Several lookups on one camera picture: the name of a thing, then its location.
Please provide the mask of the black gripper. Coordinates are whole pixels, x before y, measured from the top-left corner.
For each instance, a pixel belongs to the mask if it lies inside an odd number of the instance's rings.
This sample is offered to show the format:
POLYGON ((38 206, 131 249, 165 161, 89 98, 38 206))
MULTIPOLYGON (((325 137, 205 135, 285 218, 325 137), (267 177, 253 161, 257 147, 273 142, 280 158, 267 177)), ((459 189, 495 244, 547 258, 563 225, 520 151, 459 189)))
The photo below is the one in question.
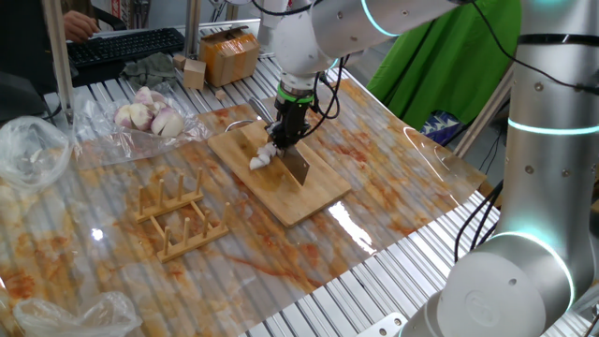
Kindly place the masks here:
POLYGON ((284 150, 294 146, 310 129, 305 116, 309 103, 298 103, 290 100, 274 103, 277 109, 277 120, 266 127, 269 141, 278 149, 284 150))

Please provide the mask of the bare person hand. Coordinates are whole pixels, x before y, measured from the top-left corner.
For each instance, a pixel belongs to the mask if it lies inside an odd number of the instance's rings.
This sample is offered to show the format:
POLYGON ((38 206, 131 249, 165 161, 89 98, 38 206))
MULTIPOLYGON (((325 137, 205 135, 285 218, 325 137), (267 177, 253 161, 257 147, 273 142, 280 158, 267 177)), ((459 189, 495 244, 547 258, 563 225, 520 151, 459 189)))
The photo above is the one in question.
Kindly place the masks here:
POLYGON ((95 19, 78 11, 71 10, 63 15, 66 39, 75 43, 84 43, 99 33, 95 19))

